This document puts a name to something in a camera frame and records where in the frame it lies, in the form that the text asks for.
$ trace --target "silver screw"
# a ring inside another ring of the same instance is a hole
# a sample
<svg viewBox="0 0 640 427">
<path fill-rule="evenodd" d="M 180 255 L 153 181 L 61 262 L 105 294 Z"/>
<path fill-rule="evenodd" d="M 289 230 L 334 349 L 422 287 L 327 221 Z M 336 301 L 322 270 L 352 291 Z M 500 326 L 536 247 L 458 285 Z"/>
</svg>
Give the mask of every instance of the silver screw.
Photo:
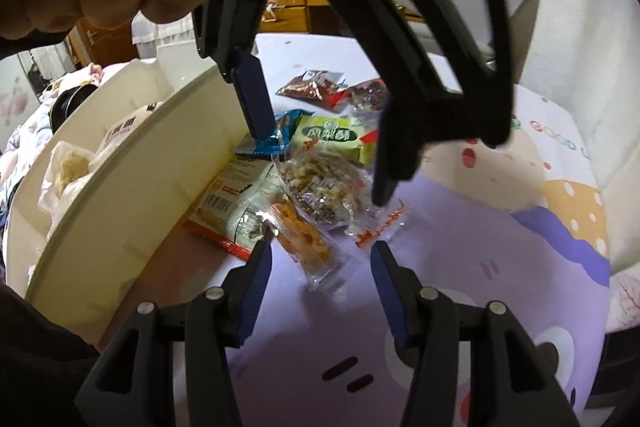
<svg viewBox="0 0 640 427">
<path fill-rule="evenodd" d="M 140 304 L 138 304 L 138 313 L 140 315 L 148 315 L 154 310 L 154 308 L 155 306 L 153 302 L 149 302 L 149 301 L 140 302 Z"/>
<path fill-rule="evenodd" d="M 426 301 L 434 301 L 438 298 L 438 290 L 436 290 L 436 288 L 432 288 L 431 286 L 425 286 L 420 290 L 420 297 L 422 297 Z"/>
<path fill-rule="evenodd" d="M 222 299 L 225 296 L 225 291 L 220 286 L 212 286 L 205 292 L 204 295 L 210 301 L 217 301 L 218 299 Z"/>
<path fill-rule="evenodd" d="M 489 304 L 489 309 L 496 315 L 504 315 L 507 312 L 507 306 L 503 302 L 493 301 Z"/>
</svg>

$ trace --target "white plastic bin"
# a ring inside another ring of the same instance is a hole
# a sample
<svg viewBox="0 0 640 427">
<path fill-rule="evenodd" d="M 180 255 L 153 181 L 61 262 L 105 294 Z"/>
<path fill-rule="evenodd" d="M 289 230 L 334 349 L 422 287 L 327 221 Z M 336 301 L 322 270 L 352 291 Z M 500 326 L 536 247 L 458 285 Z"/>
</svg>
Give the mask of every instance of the white plastic bin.
<svg viewBox="0 0 640 427">
<path fill-rule="evenodd" d="M 96 171 L 49 242 L 37 207 L 60 140 L 96 150 L 109 127 L 166 100 Z M 23 179 L 7 230 L 7 282 L 52 322 L 97 343 L 130 285 L 247 132 L 235 90 L 192 42 L 132 61 L 55 133 Z M 36 264 L 28 285 L 28 270 Z"/>
</svg>

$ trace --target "green snack package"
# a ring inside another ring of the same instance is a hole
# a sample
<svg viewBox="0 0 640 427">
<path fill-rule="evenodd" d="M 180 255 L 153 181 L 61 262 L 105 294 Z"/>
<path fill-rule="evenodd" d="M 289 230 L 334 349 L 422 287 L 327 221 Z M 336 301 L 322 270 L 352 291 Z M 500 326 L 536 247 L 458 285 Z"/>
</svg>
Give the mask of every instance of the green snack package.
<svg viewBox="0 0 640 427">
<path fill-rule="evenodd" d="M 352 125 L 350 118 L 303 116 L 291 140 L 293 150 L 308 150 L 322 145 L 349 161 L 368 165 L 374 157 L 376 144 L 363 142 L 365 129 Z"/>
</svg>

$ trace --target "barcode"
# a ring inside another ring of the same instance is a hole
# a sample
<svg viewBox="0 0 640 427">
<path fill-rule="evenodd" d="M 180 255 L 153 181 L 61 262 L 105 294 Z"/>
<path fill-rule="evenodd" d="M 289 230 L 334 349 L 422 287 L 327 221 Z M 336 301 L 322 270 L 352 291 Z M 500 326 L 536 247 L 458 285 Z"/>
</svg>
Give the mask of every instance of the barcode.
<svg viewBox="0 0 640 427">
<path fill-rule="evenodd" d="M 209 198 L 207 198 L 205 204 L 207 206 L 210 206 L 211 208 L 215 208 L 220 212 L 226 212 L 231 206 L 231 201 L 225 200 L 225 198 L 221 198 L 217 194 L 212 194 L 209 196 Z"/>
</svg>

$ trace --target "wooden door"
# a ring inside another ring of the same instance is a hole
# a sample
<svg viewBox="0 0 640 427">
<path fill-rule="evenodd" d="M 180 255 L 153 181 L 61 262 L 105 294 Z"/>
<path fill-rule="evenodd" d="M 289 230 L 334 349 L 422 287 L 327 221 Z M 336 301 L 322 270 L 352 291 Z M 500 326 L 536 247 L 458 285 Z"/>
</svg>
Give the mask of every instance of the wooden door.
<svg viewBox="0 0 640 427">
<path fill-rule="evenodd" d="M 131 43 L 131 22 L 115 30 L 103 30 L 86 20 L 76 25 L 89 58 L 102 67 L 138 58 L 138 50 Z"/>
</svg>

